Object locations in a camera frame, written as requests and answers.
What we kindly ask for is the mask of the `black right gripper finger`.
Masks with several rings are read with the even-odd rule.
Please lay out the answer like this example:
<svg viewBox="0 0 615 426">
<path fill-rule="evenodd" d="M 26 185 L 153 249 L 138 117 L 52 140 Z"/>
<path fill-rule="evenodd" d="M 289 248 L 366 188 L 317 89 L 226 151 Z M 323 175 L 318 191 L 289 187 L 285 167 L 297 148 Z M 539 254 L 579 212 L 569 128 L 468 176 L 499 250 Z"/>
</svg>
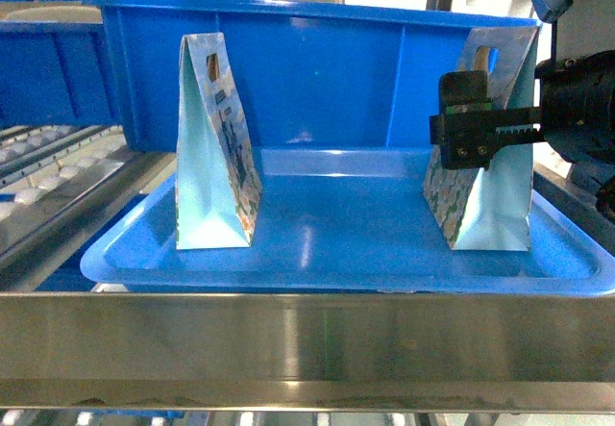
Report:
<svg viewBox="0 0 615 426">
<path fill-rule="evenodd" d="M 543 142 L 536 107 L 503 110 L 488 96 L 485 71 L 449 72 L 439 80 L 439 114 L 430 117 L 430 143 L 448 170 L 488 168 L 507 146 Z"/>
</svg>

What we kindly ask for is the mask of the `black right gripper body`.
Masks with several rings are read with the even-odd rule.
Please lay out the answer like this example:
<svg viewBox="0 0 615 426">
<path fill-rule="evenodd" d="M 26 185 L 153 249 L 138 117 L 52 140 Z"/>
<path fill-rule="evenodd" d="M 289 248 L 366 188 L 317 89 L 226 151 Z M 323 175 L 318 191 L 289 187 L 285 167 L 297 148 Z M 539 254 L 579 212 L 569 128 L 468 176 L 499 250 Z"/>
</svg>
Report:
<svg viewBox="0 0 615 426">
<path fill-rule="evenodd" d="M 585 165 L 596 209 L 614 220 L 614 52 L 547 60 L 536 67 L 541 131 L 565 161 Z"/>
</svg>

